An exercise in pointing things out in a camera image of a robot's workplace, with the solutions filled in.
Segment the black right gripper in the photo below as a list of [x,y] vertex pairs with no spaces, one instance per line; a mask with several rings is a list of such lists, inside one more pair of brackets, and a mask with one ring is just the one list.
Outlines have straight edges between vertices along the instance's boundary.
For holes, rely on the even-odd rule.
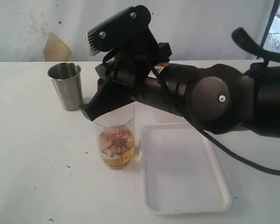
[[156,55],[136,55],[125,49],[113,49],[95,70],[99,76],[98,90],[91,101],[81,106],[90,121],[144,99],[144,82],[153,66],[168,62],[172,55],[167,42],[158,44]]

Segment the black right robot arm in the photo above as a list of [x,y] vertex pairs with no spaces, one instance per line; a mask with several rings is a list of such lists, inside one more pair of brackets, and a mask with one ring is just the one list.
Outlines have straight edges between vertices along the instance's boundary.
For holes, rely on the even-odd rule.
[[101,83],[82,107],[89,120],[134,101],[184,117],[199,131],[223,134],[248,129],[280,138],[280,54],[262,50],[264,61],[248,71],[170,63],[170,46],[128,42],[107,51],[96,67]]

